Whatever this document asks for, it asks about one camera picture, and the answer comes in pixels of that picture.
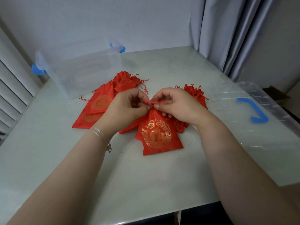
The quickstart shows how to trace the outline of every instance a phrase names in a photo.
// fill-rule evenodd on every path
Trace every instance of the person's left arm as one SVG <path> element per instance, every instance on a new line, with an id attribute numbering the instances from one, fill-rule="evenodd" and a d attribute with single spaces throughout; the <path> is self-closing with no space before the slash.
<path id="1" fill-rule="evenodd" d="M 107 144 L 121 129 L 150 109 L 148 96 L 138 89 L 118 93 L 105 114 L 89 129 L 62 162 L 32 193 L 7 223 L 78 224 L 101 168 Z"/>

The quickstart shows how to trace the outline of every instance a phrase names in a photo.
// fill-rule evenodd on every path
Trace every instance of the human hand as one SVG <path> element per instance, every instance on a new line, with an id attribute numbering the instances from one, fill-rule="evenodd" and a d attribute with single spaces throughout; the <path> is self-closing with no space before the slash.
<path id="1" fill-rule="evenodd" d="M 153 96 L 151 101 L 165 101 L 165 104 L 155 104 L 154 108 L 163 112 L 163 116 L 168 114 L 180 121 L 200 125 L 204 117 L 210 116 L 210 112 L 205 109 L 196 99 L 182 88 L 167 87 L 160 90 Z"/>
<path id="2" fill-rule="evenodd" d="M 151 108 L 145 105 L 148 101 L 148 96 L 137 88 L 120 92 L 94 126 L 111 138 L 134 120 L 147 114 Z"/>

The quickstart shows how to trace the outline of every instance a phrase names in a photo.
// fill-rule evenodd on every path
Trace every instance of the person's right hand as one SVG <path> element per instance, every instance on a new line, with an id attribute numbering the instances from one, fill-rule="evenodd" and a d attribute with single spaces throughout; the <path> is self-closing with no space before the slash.
<path id="1" fill-rule="evenodd" d="M 163 116 L 168 114 L 169 117 L 174 116 L 195 126 L 200 125 L 203 118 L 211 116 L 206 108 L 182 88 L 163 88 L 151 99 L 151 101 L 164 100 L 165 104 L 154 105 L 155 109 L 163 112 Z"/>

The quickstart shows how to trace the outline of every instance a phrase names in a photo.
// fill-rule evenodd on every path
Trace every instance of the person's left hand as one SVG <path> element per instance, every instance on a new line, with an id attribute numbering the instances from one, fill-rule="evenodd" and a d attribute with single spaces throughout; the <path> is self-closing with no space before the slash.
<path id="1" fill-rule="evenodd" d="M 148 96 L 137 88 L 120 92 L 94 126 L 111 138 L 134 120 L 147 114 L 151 108 L 145 105 L 148 101 Z"/>

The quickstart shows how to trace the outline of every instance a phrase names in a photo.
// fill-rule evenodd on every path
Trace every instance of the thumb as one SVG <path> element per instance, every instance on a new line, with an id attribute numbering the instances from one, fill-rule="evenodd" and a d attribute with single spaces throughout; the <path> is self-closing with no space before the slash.
<path id="1" fill-rule="evenodd" d="M 148 113 L 148 107 L 147 106 L 141 106 L 139 108 L 133 108 L 134 109 L 134 114 L 136 118 L 143 117 Z"/>
<path id="2" fill-rule="evenodd" d="M 164 113 L 172 113 L 172 104 L 154 104 L 154 108 Z"/>

